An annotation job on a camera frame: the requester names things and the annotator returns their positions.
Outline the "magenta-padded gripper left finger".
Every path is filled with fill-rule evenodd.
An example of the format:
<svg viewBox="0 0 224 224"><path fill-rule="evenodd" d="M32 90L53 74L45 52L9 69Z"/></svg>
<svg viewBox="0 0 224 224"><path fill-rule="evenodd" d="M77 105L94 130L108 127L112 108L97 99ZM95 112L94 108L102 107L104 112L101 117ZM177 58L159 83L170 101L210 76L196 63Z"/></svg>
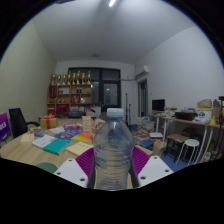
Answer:
<svg viewBox="0 0 224 224"><path fill-rule="evenodd" d="M76 159L67 159L54 174L81 187L93 189L95 185L94 150L90 148Z"/></svg>

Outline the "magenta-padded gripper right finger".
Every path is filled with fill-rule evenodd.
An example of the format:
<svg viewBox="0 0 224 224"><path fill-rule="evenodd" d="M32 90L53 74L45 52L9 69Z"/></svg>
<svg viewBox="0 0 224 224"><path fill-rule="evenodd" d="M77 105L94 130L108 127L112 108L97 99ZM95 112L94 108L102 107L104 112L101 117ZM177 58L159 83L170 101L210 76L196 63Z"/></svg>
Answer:
<svg viewBox="0 0 224 224"><path fill-rule="evenodd" d="M159 156L148 155L140 148L134 147L129 173L132 186L138 188L170 175L173 171Z"/></svg>

